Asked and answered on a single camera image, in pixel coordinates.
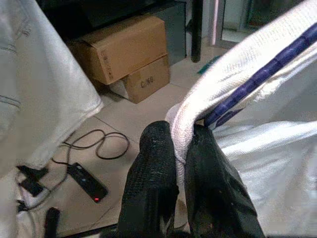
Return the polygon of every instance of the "white bag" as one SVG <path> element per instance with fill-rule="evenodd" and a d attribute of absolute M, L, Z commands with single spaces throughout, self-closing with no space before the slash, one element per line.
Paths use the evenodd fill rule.
<path fill-rule="evenodd" d="M 317 22 L 307 0 L 221 57 L 166 115 L 183 182 L 193 124 Z M 213 133 L 240 172 L 266 235 L 317 234 L 317 44 L 271 77 Z"/>

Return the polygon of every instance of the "cardboard box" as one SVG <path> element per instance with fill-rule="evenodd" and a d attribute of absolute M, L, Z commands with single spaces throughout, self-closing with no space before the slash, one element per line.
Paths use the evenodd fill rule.
<path fill-rule="evenodd" d="M 129 101 L 139 103 L 168 83 L 168 57 L 164 56 L 109 85 L 109 87 L 111 91 Z"/>
<path fill-rule="evenodd" d="M 132 17 L 82 37 L 76 47 L 87 76 L 111 84 L 167 54 L 164 22 Z"/>

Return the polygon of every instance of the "white cloth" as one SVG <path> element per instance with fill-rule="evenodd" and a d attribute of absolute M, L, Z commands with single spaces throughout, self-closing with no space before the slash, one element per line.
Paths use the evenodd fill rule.
<path fill-rule="evenodd" d="M 178 182 L 193 124 L 317 22 L 307 0 L 223 55 L 166 115 Z M 317 44 L 245 98 L 214 135 L 239 170 L 266 234 L 317 234 Z"/>
<path fill-rule="evenodd" d="M 103 103 L 35 0 L 0 0 L 0 237 L 15 237 L 17 164 L 46 165 Z"/>

